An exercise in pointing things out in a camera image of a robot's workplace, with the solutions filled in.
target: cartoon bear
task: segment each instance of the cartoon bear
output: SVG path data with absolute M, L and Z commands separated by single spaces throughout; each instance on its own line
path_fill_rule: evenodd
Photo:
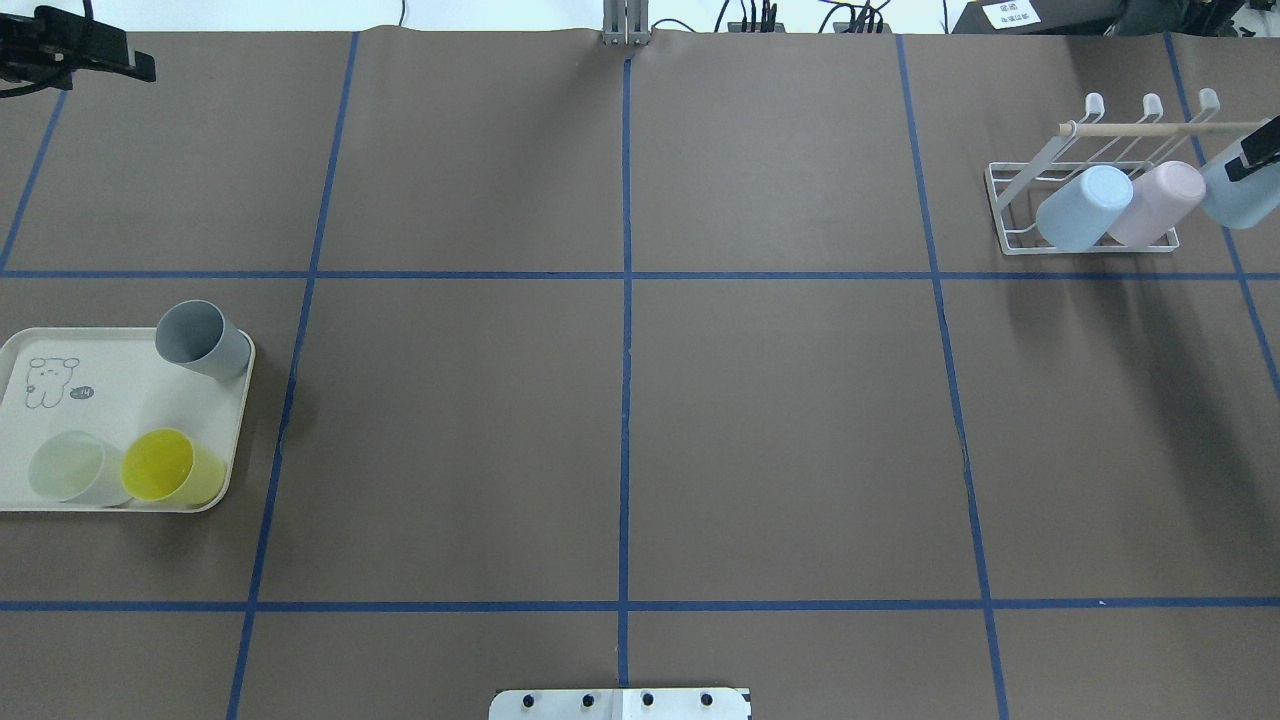
M 72 382 L 76 357 L 32 357 L 27 370 L 27 407 L 56 407 Z

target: grid line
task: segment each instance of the grid line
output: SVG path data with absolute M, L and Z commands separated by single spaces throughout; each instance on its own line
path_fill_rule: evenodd
M 58 101 L 54 102 L 54 110 L 49 114 L 49 124 L 45 126 L 45 135 L 40 138 L 40 149 L 36 150 L 36 159 L 31 164 L 31 173 L 27 174 L 27 184 L 22 188 L 22 196 L 18 199 L 18 208 L 14 209 L 13 222 L 9 224 L 9 234 L 5 236 L 4 249 L 0 250 L 0 272 L 4 272 L 5 265 L 9 264 L 9 255 L 13 254 L 13 246 L 18 241 L 18 228 L 22 227 L 22 217 L 27 213 L 27 202 L 31 201 L 31 193 L 36 190 L 36 178 L 40 177 L 40 168 L 45 164 L 45 152 L 49 151 L 49 143 L 54 140 L 54 128 L 58 127 L 58 118 L 63 115 L 63 105 L 67 104 L 67 91 L 63 90 L 58 94 Z
M 622 61 L 622 418 L 618 469 L 618 687 L 630 684 L 631 600 L 631 58 Z
M 275 437 L 275 455 L 271 460 L 271 478 L 266 487 L 266 501 L 262 507 L 262 523 L 259 528 L 257 551 L 253 555 L 253 574 L 250 579 L 248 601 L 244 607 L 244 623 L 241 628 L 239 651 L 236 656 L 236 674 L 232 678 L 230 698 L 227 702 L 227 720 L 236 720 L 239 712 L 241 691 L 244 687 L 244 670 L 248 665 L 250 644 L 253 641 L 253 620 L 257 612 L 259 592 L 262 587 L 262 565 L 266 561 L 266 546 L 271 536 L 271 518 L 275 511 L 275 497 L 280 484 L 280 466 L 284 462 L 284 438 L 288 434 L 293 414 L 293 398 L 298 382 L 298 363 L 302 357 L 302 345 L 307 337 L 307 323 L 311 316 L 311 300 L 315 296 L 316 273 L 320 268 L 320 252 L 324 246 L 325 223 L 329 215 L 329 197 L 333 193 L 333 181 L 338 170 L 338 155 L 342 151 L 342 131 L 347 117 L 347 101 L 351 97 L 351 79 L 356 69 L 356 50 L 360 47 L 360 33 L 351 33 L 347 49 L 347 69 L 342 81 L 342 95 L 338 101 L 338 117 L 334 120 L 333 145 L 329 149 L 329 165 L 325 170 L 324 191 L 320 196 L 320 211 L 316 218 L 316 234 L 311 246 L 311 264 L 307 272 L 307 286 L 302 293 L 302 307 L 298 311 L 298 331 L 293 341 L 293 356 L 289 360 L 289 379 L 284 389 L 284 406 L 280 410 L 280 427 Z
M 969 506 L 969 533 L 973 541 L 973 557 L 978 571 L 978 589 L 982 593 L 982 616 L 987 629 L 987 653 L 991 659 L 991 676 L 995 683 L 996 710 L 1000 720 L 1009 720 L 1009 700 L 1005 692 L 1005 670 L 1000 660 L 1000 637 L 996 630 L 996 612 L 991 605 L 991 582 L 987 577 L 987 552 L 982 542 L 982 519 L 978 515 L 978 493 L 973 484 L 973 464 L 969 457 L 969 438 L 964 425 L 964 407 L 960 404 L 960 383 L 956 379 L 955 355 L 951 351 L 951 329 L 947 325 L 946 299 L 942 293 L 942 278 L 938 273 L 938 251 L 933 241 L 933 218 L 929 211 L 929 195 L 924 182 L 924 161 L 920 158 L 920 138 L 915 126 L 915 109 L 911 102 L 911 79 L 906 65 L 906 46 L 902 36 L 893 36 L 897 44 L 897 69 L 902 81 L 902 104 L 906 108 L 906 129 L 911 141 L 911 161 L 915 167 L 915 190 L 920 202 L 920 222 L 924 225 L 924 245 L 929 254 L 929 273 L 933 281 L 933 304 L 938 314 L 938 332 L 942 341 L 942 360 L 947 370 L 947 389 L 951 395 L 951 415 L 960 441 L 960 455 L 964 469 L 964 484 Z
M 1190 102 L 1187 101 L 1187 86 L 1183 83 L 1183 69 L 1178 63 L 1178 49 L 1174 47 L 1174 36 L 1165 33 L 1165 53 L 1169 55 L 1169 69 L 1174 73 L 1174 86 L 1178 88 L 1178 102 L 1183 109 L 1184 122 L 1192 120 Z M 1204 167 L 1204 149 L 1201 147 L 1198 137 L 1192 136 L 1192 147 L 1196 150 L 1196 160 Z M 1262 318 L 1258 315 L 1258 306 L 1253 302 L 1253 291 L 1249 288 L 1249 278 L 1244 273 L 1244 263 L 1240 261 L 1240 252 L 1235 247 L 1235 238 L 1231 231 L 1224 225 L 1222 241 L 1226 242 L 1226 254 L 1231 258 L 1231 266 L 1235 268 L 1235 279 L 1240 283 L 1240 295 L 1244 296 L 1244 306 L 1249 313 L 1249 323 L 1253 325 L 1253 334 L 1258 340 L 1258 350 L 1262 351 L 1262 361 L 1266 364 L 1267 375 L 1271 378 L 1271 389 L 1280 400 L 1280 372 L 1276 370 L 1275 355 L 1271 354 L 1271 342 L 1267 332 L 1262 327 Z
M 346 279 L 346 281 L 623 281 L 618 270 L 0 270 L 22 279 Z M 1238 282 L 1240 273 L 1093 273 L 1024 270 L 634 270 L 631 281 L 1142 281 Z M 1243 273 L 1251 282 L 1280 273 Z
M 937 600 L 628 600 L 628 612 L 919 612 L 1280 607 L 1280 596 L 1046 597 Z M 617 612 L 614 600 L 549 601 L 259 601 L 256 614 Z M 247 602 L 10 600 L 0 612 L 244 612 Z

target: white cup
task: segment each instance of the white cup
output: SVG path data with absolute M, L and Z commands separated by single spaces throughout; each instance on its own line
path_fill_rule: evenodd
M 174 365 L 229 380 L 248 366 L 250 345 L 216 305 L 188 300 L 160 318 L 156 352 Z
M 79 430 L 54 436 L 27 465 L 31 489 L 45 500 L 111 507 L 129 500 L 120 483 L 120 451 Z

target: dish rack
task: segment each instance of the dish rack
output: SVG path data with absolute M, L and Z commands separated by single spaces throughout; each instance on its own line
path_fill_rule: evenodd
M 1211 123 L 1221 105 L 1217 92 L 1203 88 L 1198 95 L 1199 111 L 1185 123 L 1161 123 L 1164 104 L 1155 92 L 1142 99 L 1142 117 L 1132 123 L 1102 123 L 1106 102 L 1102 95 L 1091 92 L 1084 97 L 1084 117 L 1057 127 L 1057 133 L 1041 147 L 1029 163 L 991 163 L 987 165 L 987 197 L 991 218 L 996 225 L 996 238 L 1005 255 L 1082 255 L 1091 252 L 1172 252 L 1181 245 L 1178 229 L 1170 228 L 1156 243 L 1146 247 L 1120 245 L 1103 236 L 1097 245 L 1068 251 L 1053 247 L 1036 231 L 1030 195 L 1047 196 L 1093 165 L 1111 165 L 1137 179 L 1147 170 L 1169 159 L 1188 138 L 1206 133 L 1234 133 L 1256 131 L 1265 120 L 1244 123 Z M 1062 156 L 1080 138 L 1103 141 L 1093 155 L 1080 161 L 1064 161 Z M 1144 158 L 1133 155 L 1144 138 L 1164 138 Z

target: plastic cup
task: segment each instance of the plastic cup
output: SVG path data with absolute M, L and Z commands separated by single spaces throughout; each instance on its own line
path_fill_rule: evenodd
M 188 300 L 169 309 L 156 323 L 156 352 L 188 370 L 218 380 L 238 377 L 251 354 L 244 337 L 207 300 Z
M 1231 229 L 1252 228 L 1280 208 L 1280 163 L 1258 168 L 1236 182 L 1226 176 L 1226 164 L 1242 152 L 1239 141 L 1233 142 L 1201 168 L 1206 183 L 1204 213 Z
M 1036 227 L 1050 245 L 1083 252 L 1102 238 L 1133 200 L 1133 183 L 1111 165 L 1075 176 L 1036 209 Z
M 111 507 L 129 500 L 120 484 L 120 451 L 79 430 L 45 441 L 31 457 L 27 482 L 54 502 Z
M 120 479 L 145 502 L 204 505 L 223 489 L 227 464 L 180 430 L 161 428 L 124 451 Z
M 1180 160 L 1169 160 L 1133 181 L 1133 202 L 1107 232 L 1129 247 L 1161 238 L 1204 199 L 1204 178 Z

